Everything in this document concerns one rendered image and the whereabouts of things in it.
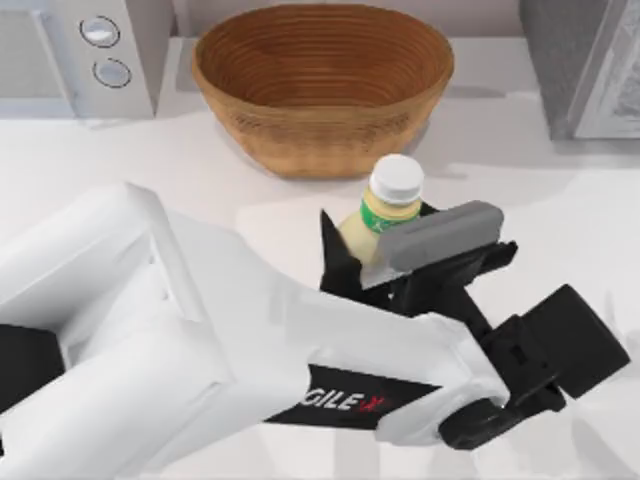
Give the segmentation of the pale yellow bottle white cap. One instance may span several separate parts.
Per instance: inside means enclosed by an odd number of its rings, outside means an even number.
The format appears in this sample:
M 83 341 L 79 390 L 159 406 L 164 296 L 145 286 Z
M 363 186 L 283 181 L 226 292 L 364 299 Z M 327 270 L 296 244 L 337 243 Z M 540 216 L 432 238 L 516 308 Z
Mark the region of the pale yellow bottle white cap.
M 381 234 L 419 216 L 423 184 L 422 167 L 409 156 L 389 154 L 376 162 L 358 209 L 338 227 L 354 258 L 374 263 Z

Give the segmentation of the pale grey rounded box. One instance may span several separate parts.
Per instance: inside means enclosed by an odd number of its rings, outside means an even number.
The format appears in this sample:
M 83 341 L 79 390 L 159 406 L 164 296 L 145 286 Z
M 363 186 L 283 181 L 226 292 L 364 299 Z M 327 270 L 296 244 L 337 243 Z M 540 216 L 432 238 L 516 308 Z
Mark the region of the pale grey rounded box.
M 409 272 L 497 242 L 503 222 L 500 208 L 470 201 L 390 228 L 377 253 L 393 270 Z

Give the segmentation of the brown woven basket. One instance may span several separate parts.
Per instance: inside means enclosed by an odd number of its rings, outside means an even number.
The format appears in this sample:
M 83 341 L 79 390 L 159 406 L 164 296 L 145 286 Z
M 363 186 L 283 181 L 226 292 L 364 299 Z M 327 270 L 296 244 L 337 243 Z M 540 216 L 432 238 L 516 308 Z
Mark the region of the brown woven basket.
M 234 143 L 286 178 L 350 178 L 424 131 L 455 68 L 449 39 L 364 4 L 281 4 L 204 33 L 192 75 Z

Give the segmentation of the round white microwave knob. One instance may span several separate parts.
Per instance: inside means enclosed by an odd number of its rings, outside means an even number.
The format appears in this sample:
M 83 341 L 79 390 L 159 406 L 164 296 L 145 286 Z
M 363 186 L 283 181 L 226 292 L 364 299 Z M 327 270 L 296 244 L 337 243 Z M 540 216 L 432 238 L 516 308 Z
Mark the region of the round white microwave knob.
M 82 20 L 79 24 L 79 31 L 87 43 L 97 48 L 111 48 L 120 39 L 118 25 L 105 16 Z
M 92 65 L 92 74 L 98 83 L 110 89 L 125 88 L 133 78 L 130 68 L 115 58 L 95 61 Z

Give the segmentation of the pale microwave oven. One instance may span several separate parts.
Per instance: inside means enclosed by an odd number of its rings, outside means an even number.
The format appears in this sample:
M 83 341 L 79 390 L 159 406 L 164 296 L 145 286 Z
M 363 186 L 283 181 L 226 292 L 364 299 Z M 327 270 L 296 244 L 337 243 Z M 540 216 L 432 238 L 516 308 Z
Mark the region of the pale microwave oven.
M 82 20 L 120 29 L 111 48 L 81 36 Z M 175 23 L 172 0 L 0 0 L 0 119 L 148 119 L 155 116 Z M 110 89 L 92 74 L 115 58 L 131 83 Z

